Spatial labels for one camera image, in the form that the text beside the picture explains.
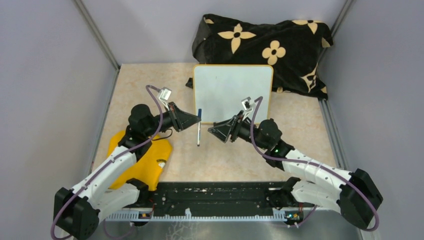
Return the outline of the blue marker cap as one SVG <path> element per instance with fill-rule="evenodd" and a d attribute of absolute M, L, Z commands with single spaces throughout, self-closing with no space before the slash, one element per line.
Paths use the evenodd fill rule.
<path fill-rule="evenodd" d="M 201 108 L 198 109 L 197 116 L 198 116 L 198 119 L 201 121 L 202 120 L 202 109 Z"/>

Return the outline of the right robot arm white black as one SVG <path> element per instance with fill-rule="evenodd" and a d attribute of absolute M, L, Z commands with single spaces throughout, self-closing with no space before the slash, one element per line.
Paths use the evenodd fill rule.
<path fill-rule="evenodd" d="M 340 214 L 363 231 L 378 229 L 377 210 L 383 197 L 365 170 L 348 171 L 308 157 L 282 140 L 282 132 L 272 118 L 255 126 L 240 112 L 214 123 L 208 132 L 223 143 L 237 139 L 251 143 L 270 166 L 293 174 L 281 189 L 281 199 L 287 206 L 310 203 Z"/>

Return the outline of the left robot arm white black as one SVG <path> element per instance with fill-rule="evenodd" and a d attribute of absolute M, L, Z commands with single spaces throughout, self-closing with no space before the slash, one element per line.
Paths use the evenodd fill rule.
<path fill-rule="evenodd" d="M 50 227 L 52 239 L 57 239 L 55 228 L 59 227 L 70 237 L 86 240 L 114 212 L 128 205 L 144 207 L 149 203 L 147 183 L 135 177 L 126 180 L 118 189 L 110 187 L 148 152 L 159 132 L 169 128 L 181 132 L 202 120 L 199 115 L 180 110 L 174 102 L 167 106 L 165 112 L 153 116 L 146 104 L 135 105 L 124 135 L 109 157 L 70 189 L 62 187 L 56 192 Z"/>

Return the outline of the white whiteboard yellow frame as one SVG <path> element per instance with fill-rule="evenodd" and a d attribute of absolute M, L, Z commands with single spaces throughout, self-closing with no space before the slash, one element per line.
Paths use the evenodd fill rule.
<path fill-rule="evenodd" d="M 270 65 L 197 64 L 193 67 L 194 109 L 201 122 L 228 120 L 244 109 L 242 100 L 262 97 L 255 123 L 269 118 L 274 69 Z"/>

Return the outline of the white marker pen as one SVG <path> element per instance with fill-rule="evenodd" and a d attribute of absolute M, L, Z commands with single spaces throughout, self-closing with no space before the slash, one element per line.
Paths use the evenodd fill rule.
<path fill-rule="evenodd" d="M 199 147 L 200 146 L 200 141 L 201 141 L 201 124 L 202 121 L 198 121 L 197 123 L 197 138 L 196 138 L 196 145 Z"/>

